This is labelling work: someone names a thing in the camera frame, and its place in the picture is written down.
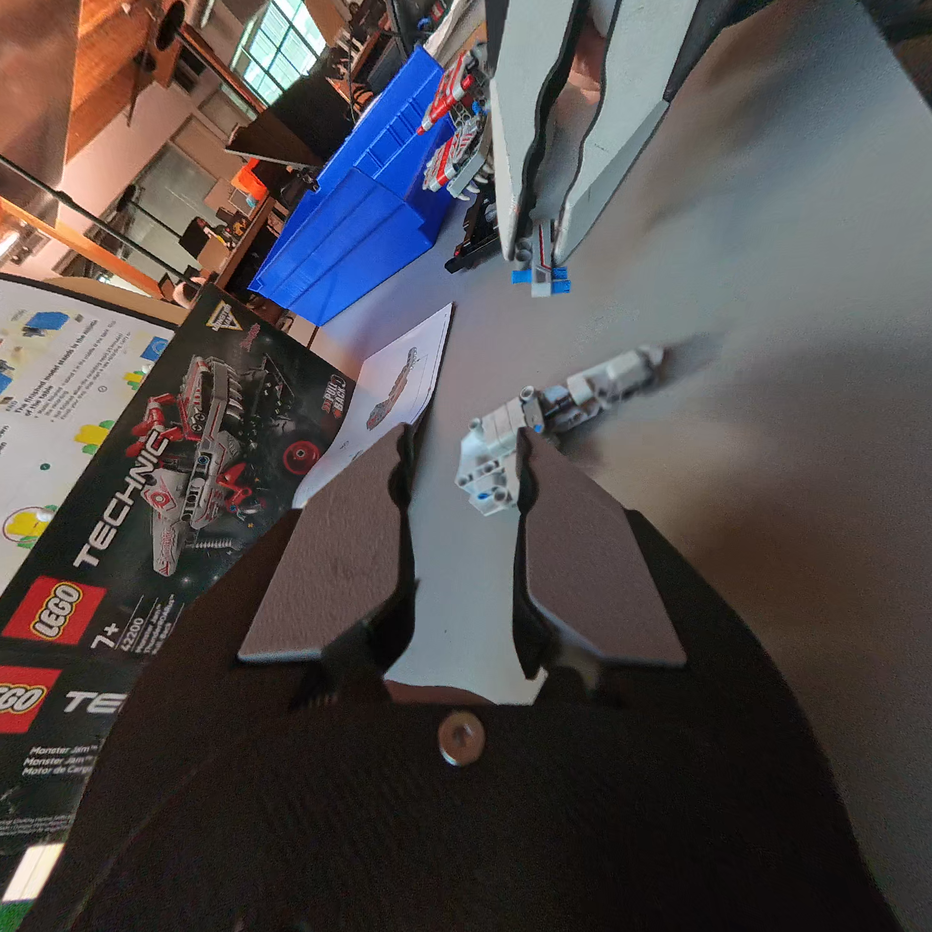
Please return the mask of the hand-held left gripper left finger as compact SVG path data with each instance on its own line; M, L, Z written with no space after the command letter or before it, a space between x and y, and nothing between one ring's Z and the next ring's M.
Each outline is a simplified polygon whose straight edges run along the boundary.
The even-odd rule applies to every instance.
M240 661L311 662L329 682L385 675L415 628L413 471L414 429L399 424L309 497Z

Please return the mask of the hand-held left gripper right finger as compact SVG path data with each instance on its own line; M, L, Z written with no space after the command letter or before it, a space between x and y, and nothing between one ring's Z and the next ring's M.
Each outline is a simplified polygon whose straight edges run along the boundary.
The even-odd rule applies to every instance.
M529 428L518 435L516 468L513 639L524 676L685 667L623 505Z

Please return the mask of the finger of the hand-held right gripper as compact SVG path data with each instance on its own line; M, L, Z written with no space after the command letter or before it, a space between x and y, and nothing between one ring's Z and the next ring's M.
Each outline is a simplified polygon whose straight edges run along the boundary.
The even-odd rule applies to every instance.
M601 93L555 227L560 263L603 213L731 13L730 1L596 2L594 25L606 41Z
M536 201L546 125L586 20L583 1L485 1L487 95L499 244L516 259Z

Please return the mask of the small grey blue lego piece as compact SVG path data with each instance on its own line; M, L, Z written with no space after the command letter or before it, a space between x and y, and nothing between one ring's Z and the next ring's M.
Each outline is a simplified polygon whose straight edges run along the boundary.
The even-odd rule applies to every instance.
M555 297L571 290L565 266L553 253L553 222L536 223L530 233L516 240L511 283L530 286L532 297Z

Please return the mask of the white lego assembly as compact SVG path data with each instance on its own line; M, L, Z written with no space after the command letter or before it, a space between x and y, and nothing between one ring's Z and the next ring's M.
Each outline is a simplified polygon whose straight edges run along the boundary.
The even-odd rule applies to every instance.
M538 389L526 386L494 411L474 418L460 441L456 486L482 516L517 506L519 431L555 443L620 402L649 389L660 377L666 348L642 345L605 363Z

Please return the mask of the partly built lego vehicle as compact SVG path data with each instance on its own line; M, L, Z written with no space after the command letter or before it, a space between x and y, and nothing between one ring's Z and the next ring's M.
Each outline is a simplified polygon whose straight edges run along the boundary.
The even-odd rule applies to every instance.
M476 267L500 246L488 90L491 75L487 41L462 51L444 72L417 130L424 135L446 117L455 127L452 137L428 161L422 184L425 190L445 191L455 200L470 203L463 239L445 264L451 274Z

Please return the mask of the lego instruction booklet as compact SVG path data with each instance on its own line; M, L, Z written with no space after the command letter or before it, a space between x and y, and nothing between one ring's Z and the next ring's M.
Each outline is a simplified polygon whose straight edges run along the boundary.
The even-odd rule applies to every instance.
M369 356L331 447L297 487L302 509L326 485L398 426L415 426L433 399L448 343L450 302Z

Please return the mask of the black lego set box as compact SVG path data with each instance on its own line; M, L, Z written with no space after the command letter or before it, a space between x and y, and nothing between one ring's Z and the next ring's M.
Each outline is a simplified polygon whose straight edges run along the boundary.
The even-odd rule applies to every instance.
M142 666L291 506L354 379L215 288L2 594L2 872L58 853Z

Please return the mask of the small blue plastic bin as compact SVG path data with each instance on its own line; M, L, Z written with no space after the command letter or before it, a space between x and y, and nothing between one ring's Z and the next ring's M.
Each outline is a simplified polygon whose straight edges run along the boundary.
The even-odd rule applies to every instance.
M413 203L447 200L442 192L426 190L423 179L433 153L451 136L452 122L446 117L418 132L443 75L424 48L415 49L324 166L315 198L332 193L354 168Z

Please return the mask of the black monitor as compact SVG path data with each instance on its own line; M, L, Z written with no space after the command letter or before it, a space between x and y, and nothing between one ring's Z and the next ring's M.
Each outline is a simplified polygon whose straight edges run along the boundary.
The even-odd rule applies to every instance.
M350 135L350 106L322 76L304 76L229 137L227 153L321 170Z

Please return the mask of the large blue plastic bin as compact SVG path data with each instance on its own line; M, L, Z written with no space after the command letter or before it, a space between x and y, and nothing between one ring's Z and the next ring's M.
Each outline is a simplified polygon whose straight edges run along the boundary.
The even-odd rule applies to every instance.
M401 196L351 168L303 198L249 288L322 325L430 250L451 204L445 189Z

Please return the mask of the large paned window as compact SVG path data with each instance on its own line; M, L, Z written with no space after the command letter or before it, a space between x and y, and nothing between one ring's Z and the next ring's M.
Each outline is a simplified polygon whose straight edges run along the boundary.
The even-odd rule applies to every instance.
M309 74L326 47L303 2L270 1L245 26L231 69L271 105Z

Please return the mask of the white printed instruction sheet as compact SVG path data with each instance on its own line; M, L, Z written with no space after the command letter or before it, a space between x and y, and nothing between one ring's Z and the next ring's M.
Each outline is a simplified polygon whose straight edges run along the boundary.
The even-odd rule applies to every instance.
M2 276L1 588L63 506L173 326Z

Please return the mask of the black metal pole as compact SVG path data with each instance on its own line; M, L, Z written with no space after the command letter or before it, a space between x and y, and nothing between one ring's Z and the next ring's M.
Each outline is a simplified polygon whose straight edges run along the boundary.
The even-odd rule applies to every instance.
M41 179L31 174L28 170L19 166L15 161L5 156L1 156L1 164L6 169L9 169L13 173L15 173L18 177L26 180L27 182L31 183L33 186L35 186L36 188L44 192L45 194L52 197L56 202L60 204L64 204L64 206L67 207L69 210L87 219L93 226L99 227L99 229L106 231L114 239L116 239L123 245L127 246L129 249L134 250L138 252L139 254L145 256L150 261L154 262L159 267L163 268L167 273L174 275L179 280L184 281L193 287L199 284L199 282L194 277L190 276L189 274L185 272L181 272L179 269L175 268L174 266L171 266L169 263L167 263L162 258L157 256L157 254L151 252L150 250L147 250L143 245L141 245L134 239L130 238L124 232L116 229L109 223L102 220L100 217L86 210L83 206L81 206L76 201L74 201L74 199L71 198L71 196L68 195L66 192L61 191L58 188L54 188L51 185L43 182Z

